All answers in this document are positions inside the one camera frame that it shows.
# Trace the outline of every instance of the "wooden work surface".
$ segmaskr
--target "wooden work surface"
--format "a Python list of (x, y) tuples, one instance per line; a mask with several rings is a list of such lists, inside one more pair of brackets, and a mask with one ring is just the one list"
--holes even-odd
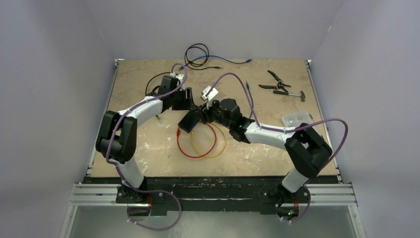
[[(112, 90), (108, 109), (119, 111), (141, 101), (145, 95), (145, 86), (154, 75), (170, 71), (172, 65), (181, 60), (122, 60)], [(233, 72), (244, 83), (249, 82), (254, 99), (254, 108), (261, 123), (283, 126), (281, 116), (309, 111), (314, 121), (320, 120), (314, 91), (309, 79), (305, 62), (302, 59), (255, 59), (247, 64), (230, 64), (221, 60), (210, 59), (207, 65), (218, 65), (222, 69), (188, 70), (187, 87), (192, 87), (194, 102), (203, 103), (200, 95), (203, 89), (212, 85), (223, 73)], [(274, 71), (285, 84), (292, 87), (290, 92), (306, 95), (305, 102), (293, 96), (276, 95), (272, 90), (262, 89), (258, 84), (276, 85), (274, 78), (267, 72)], [(162, 77), (152, 81), (149, 91), (159, 85)], [(239, 105), (242, 114), (249, 116), (250, 107), (239, 81), (233, 76), (226, 76), (217, 84), (219, 99), (233, 98)], [(226, 128), (227, 147), (215, 158), (190, 159), (181, 154), (176, 144), (178, 122), (187, 111), (166, 111), (160, 120), (152, 118), (138, 128), (135, 159), (140, 171), (145, 176), (283, 176), (290, 171), (293, 164), (286, 151), (262, 144), (246, 144), (234, 140)], [(217, 131), (217, 153), (224, 144), (223, 136)], [(317, 130), (325, 137), (324, 128)], [(194, 129), (195, 145), (203, 153), (209, 150), (214, 142), (212, 131), (203, 124)], [(180, 144), (184, 151), (194, 153), (190, 135), (182, 132)], [(333, 163), (326, 166), (321, 175), (336, 175)], [(115, 168), (105, 162), (103, 156), (96, 152), (92, 171), (93, 177), (117, 177)]]

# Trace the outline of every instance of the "white wall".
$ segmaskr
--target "white wall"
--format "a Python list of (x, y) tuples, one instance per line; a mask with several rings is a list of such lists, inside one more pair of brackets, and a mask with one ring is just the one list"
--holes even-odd
[[(312, 61), (337, 162), (369, 237), (419, 237), (420, 2), (346, 0)], [(337, 146), (342, 126), (330, 124)]]
[(344, 0), (87, 0), (115, 58), (312, 59)]
[(113, 74), (83, 0), (0, 8), (0, 233), (58, 237), (86, 172)]

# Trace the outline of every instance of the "red cable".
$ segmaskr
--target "red cable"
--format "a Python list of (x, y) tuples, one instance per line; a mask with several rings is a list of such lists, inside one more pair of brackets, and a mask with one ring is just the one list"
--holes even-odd
[(216, 146), (216, 142), (217, 142), (216, 131), (214, 130), (214, 128), (210, 124), (207, 123), (206, 125), (208, 125), (210, 127), (210, 129), (213, 131), (213, 134), (214, 134), (214, 143), (213, 143), (213, 146), (210, 148), (210, 150), (207, 151), (207, 153), (205, 153), (203, 155), (200, 155), (200, 156), (191, 156), (191, 155), (188, 155), (187, 153), (185, 153), (181, 149), (181, 146), (179, 145), (179, 135), (181, 134), (181, 131), (178, 128), (178, 130), (176, 131), (176, 143), (178, 144), (178, 148), (179, 148), (179, 150), (181, 151), (182, 154), (184, 154), (185, 156), (187, 156), (189, 158), (197, 159), (197, 158), (201, 158), (201, 157), (206, 156), (207, 154), (209, 154), (214, 149), (214, 147)]

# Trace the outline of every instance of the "pliers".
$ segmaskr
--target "pliers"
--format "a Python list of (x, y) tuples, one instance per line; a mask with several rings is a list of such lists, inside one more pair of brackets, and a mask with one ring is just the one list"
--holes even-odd
[(274, 85), (261, 85), (261, 84), (259, 84), (258, 86), (260, 88), (264, 88), (264, 89), (283, 89), (285, 92), (289, 92), (284, 87), (289, 87), (290, 88), (291, 87), (290, 85), (284, 84), (283, 80), (281, 80), (273, 71), (267, 70), (267, 72), (269, 72), (274, 77), (274, 79), (277, 80), (277, 85), (274, 86)]

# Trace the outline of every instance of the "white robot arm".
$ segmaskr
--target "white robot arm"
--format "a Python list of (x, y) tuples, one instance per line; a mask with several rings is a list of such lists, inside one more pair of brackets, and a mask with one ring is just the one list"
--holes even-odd
[[(172, 90), (181, 79), (182, 75), (164, 77), (158, 94)], [(280, 133), (264, 129), (269, 127), (287, 131), (295, 129), (295, 127), (258, 125), (254, 120), (242, 116), (235, 100), (217, 100), (217, 90), (215, 89), (207, 97), (202, 96), (202, 99), (206, 102), (198, 107), (192, 101), (190, 88), (181, 88), (168, 97), (149, 101), (153, 96), (152, 93), (145, 97), (144, 100), (147, 101), (145, 104), (126, 115), (120, 126), (121, 134), (116, 137), (111, 146), (110, 161), (118, 165), (125, 179), (136, 188), (139, 188), (144, 180), (144, 176), (133, 158), (136, 148), (137, 127), (170, 107), (173, 110), (189, 110), (178, 124), (179, 128), (188, 133), (199, 121), (202, 123), (215, 121), (229, 128), (229, 133), (237, 141), (266, 144), (286, 150), (294, 164), (294, 168), (282, 180), (281, 188), (279, 188), (286, 195), (295, 193), (305, 182), (315, 178), (332, 154), (331, 148), (312, 128), (295, 133)], [(129, 109), (117, 113), (107, 112), (104, 115), (96, 142), (96, 149), (104, 156), (109, 146), (109, 137), (115, 127), (115, 122), (127, 110)]]

